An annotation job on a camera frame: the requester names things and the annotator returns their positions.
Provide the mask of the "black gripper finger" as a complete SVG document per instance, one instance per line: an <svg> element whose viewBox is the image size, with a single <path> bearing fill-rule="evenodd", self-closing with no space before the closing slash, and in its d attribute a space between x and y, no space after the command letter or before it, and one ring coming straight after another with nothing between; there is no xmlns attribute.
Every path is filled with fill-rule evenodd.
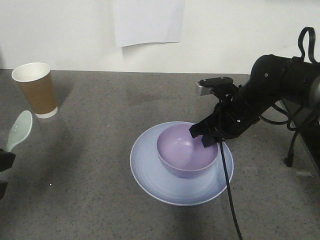
<svg viewBox="0 0 320 240"><path fill-rule="evenodd" d="M15 158L16 155L14 153L0 149L0 172L10 169Z"/></svg>
<svg viewBox="0 0 320 240"><path fill-rule="evenodd" d="M2 200L4 198L7 187L8 187L8 182L6 182L6 181L0 182L0 200Z"/></svg>

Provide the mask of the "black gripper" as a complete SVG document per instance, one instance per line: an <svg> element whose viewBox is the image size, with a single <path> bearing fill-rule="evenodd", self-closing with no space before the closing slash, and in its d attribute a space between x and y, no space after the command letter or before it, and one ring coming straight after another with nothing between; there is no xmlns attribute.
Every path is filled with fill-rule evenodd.
<svg viewBox="0 0 320 240"><path fill-rule="evenodd" d="M222 139L235 139L258 121L263 113L263 101L257 90L249 87L221 84L212 89L219 98L213 116L193 124L189 132L193 138L202 135L205 148L215 145Z"/></svg>

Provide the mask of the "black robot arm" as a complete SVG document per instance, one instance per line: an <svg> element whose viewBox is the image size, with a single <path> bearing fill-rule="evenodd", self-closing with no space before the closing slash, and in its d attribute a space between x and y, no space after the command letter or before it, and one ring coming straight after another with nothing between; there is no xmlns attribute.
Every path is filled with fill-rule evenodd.
<svg viewBox="0 0 320 240"><path fill-rule="evenodd" d="M189 129L193 138L202 137L204 147L219 138L239 137L281 99L310 110L320 109L320 65L297 57L261 56L242 86L234 85L230 77L207 78L198 83L221 100L211 115Z"/></svg>

